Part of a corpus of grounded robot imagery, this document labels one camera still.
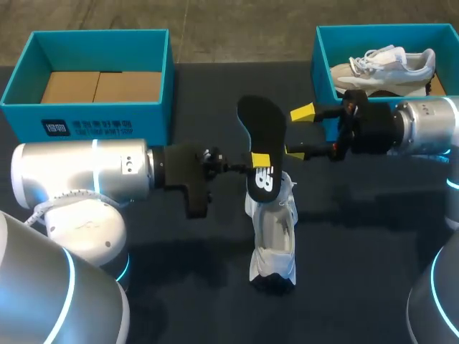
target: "black table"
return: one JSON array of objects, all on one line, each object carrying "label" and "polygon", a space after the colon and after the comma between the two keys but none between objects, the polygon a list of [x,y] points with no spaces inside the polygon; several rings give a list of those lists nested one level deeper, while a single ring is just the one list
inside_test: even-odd
[{"label": "black table", "polygon": [[[313,100],[309,67],[178,65],[174,142],[218,145],[238,159],[248,145],[235,115],[239,97],[268,96],[288,113]],[[0,87],[10,73],[0,69]],[[25,220],[29,212],[10,186],[18,142],[3,116],[0,140],[0,209]],[[298,182],[299,222],[298,285],[283,297],[248,282],[254,235],[243,176],[211,184],[207,219],[187,221],[181,194],[163,191],[123,212],[132,259],[129,343],[410,343],[408,293],[449,236],[446,166],[351,156],[343,163],[286,158],[285,170]]]}]

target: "new balance logo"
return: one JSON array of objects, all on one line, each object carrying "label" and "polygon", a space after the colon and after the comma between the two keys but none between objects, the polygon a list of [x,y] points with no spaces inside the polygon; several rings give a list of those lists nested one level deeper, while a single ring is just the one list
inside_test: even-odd
[{"label": "new balance logo", "polygon": [[262,188],[267,192],[273,190],[273,177],[270,176],[274,173],[274,167],[257,168],[255,174],[255,183],[258,188]]}]

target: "shoelace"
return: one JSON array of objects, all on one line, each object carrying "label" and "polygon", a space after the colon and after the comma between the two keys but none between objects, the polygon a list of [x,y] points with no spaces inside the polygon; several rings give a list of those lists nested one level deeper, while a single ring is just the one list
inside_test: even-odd
[{"label": "shoelace", "polygon": [[383,66],[368,60],[369,55],[373,54],[374,52],[376,52],[375,49],[369,50],[365,53],[364,57],[357,57],[356,59],[350,57],[349,62],[352,72],[354,72],[356,75],[361,75],[366,71],[372,72],[373,70],[383,70]]},{"label": "shoelace", "polygon": [[52,199],[37,204],[34,208],[34,213],[24,222],[27,226],[33,225],[35,222],[45,224],[42,216],[44,216],[49,210],[58,206],[67,206],[85,199],[98,199],[103,203],[109,204],[115,208],[122,208],[125,204],[119,204],[118,202],[104,196],[100,193],[91,190],[71,190],[66,193],[62,193]]}]

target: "brown cardboard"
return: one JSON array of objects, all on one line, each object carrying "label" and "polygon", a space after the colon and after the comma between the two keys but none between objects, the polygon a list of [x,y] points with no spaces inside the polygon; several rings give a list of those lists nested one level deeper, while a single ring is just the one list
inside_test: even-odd
[{"label": "brown cardboard", "polygon": [[94,102],[157,102],[160,72],[102,72]]},{"label": "brown cardboard", "polygon": [[443,89],[443,86],[440,82],[440,79],[438,79],[437,73],[435,73],[432,81],[430,81],[430,93],[429,95],[437,95],[437,96],[444,96],[446,95],[445,90]]},{"label": "brown cardboard", "polygon": [[99,72],[52,72],[42,103],[93,102]]}]

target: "shoe insole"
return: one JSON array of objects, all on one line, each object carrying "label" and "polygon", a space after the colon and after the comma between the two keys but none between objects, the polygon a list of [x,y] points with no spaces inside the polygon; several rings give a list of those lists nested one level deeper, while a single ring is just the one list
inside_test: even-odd
[{"label": "shoe insole", "polygon": [[276,207],[266,209],[261,214],[262,246],[276,251],[290,251],[290,231],[288,230],[289,210]]},{"label": "shoe insole", "polygon": [[247,174],[247,192],[259,203],[274,201],[280,191],[286,118],[267,98],[246,95],[237,103],[237,116],[250,137],[250,152],[268,154],[270,167]]}]

